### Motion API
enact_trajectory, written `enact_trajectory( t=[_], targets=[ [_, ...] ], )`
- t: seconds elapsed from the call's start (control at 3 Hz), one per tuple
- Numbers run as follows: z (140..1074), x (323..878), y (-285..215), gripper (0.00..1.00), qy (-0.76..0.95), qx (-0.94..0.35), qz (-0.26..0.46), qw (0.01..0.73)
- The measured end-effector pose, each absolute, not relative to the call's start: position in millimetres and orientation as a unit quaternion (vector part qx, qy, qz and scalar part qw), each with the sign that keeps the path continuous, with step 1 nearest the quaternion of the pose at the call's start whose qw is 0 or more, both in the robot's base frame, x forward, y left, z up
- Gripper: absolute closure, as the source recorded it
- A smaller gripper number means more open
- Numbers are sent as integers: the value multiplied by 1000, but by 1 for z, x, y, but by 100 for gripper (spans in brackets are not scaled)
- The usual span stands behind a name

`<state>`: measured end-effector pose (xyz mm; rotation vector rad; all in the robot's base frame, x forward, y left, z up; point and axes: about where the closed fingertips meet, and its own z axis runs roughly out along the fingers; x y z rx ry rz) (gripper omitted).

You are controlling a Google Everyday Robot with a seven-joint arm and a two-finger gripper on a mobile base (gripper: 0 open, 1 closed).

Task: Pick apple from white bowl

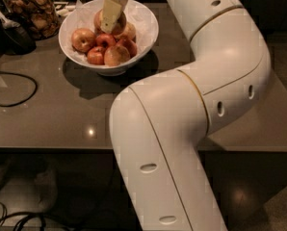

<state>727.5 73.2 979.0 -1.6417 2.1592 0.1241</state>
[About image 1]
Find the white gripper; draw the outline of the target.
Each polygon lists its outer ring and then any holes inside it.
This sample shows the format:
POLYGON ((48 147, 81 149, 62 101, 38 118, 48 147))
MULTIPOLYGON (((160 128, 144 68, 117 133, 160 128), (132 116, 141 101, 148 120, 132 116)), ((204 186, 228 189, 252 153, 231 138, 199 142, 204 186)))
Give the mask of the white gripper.
POLYGON ((102 9, 101 29, 111 34, 117 24, 117 20, 124 13, 127 0, 104 0, 102 9))

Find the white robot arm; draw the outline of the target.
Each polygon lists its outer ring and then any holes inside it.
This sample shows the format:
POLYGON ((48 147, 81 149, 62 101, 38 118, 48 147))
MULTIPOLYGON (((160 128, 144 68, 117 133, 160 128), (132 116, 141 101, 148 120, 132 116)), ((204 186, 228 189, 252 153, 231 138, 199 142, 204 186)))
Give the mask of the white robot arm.
POLYGON ((196 148, 262 95, 270 53, 239 0, 167 1, 195 59, 117 96, 112 146, 143 231, 227 231, 196 148))

